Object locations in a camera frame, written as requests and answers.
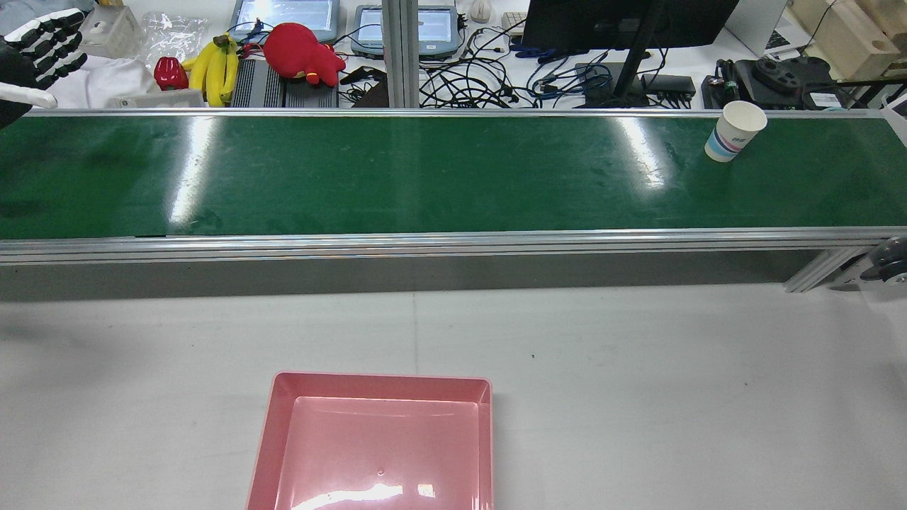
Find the black robotic glove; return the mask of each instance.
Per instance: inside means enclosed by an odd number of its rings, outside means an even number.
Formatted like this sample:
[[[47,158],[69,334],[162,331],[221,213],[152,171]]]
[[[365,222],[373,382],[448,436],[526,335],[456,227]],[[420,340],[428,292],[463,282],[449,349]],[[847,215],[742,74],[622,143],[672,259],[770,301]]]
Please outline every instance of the black robotic glove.
[[[56,107],[47,88],[88,60],[78,50],[79,25],[84,19],[79,9],[67,9],[33,19],[0,37],[0,128],[33,105]]]

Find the green conveyor belt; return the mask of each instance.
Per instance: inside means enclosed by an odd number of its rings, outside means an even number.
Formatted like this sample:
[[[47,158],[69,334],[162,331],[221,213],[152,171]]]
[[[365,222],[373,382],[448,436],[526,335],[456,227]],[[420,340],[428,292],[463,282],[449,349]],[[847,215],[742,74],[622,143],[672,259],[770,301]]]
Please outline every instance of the green conveyor belt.
[[[25,117],[0,239],[907,225],[881,119],[775,118],[730,164],[714,119]]]

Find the plastic tray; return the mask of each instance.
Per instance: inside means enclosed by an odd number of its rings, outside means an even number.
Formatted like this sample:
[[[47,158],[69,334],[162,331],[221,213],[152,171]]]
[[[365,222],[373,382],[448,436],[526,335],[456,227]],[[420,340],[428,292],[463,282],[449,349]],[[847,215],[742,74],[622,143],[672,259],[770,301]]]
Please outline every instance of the plastic tray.
[[[484,379],[282,372],[249,510],[492,510]]]

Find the red plush toy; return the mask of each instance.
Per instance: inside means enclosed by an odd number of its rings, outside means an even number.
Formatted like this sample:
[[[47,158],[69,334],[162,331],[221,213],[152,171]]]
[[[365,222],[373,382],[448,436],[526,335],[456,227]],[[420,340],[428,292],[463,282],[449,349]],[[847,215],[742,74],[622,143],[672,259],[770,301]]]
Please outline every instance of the red plush toy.
[[[335,87],[337,72],[346,67],[330,44],[320,44],[311,30],[298,23],[275,26],[265,41],[264,54],[277,74],[284,78],[305,77],[313,85],[324,82]]]

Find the paper cup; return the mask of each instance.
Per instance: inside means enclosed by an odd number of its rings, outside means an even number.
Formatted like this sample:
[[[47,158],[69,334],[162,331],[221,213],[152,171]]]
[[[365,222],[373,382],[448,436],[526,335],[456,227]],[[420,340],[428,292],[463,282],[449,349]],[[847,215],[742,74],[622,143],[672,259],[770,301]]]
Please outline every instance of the paper cup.
[[[717,162],[729,162],[768,125],[766,113],[746,101],[733,101],[725,106],[718,125],[706,142],[706,154]]]

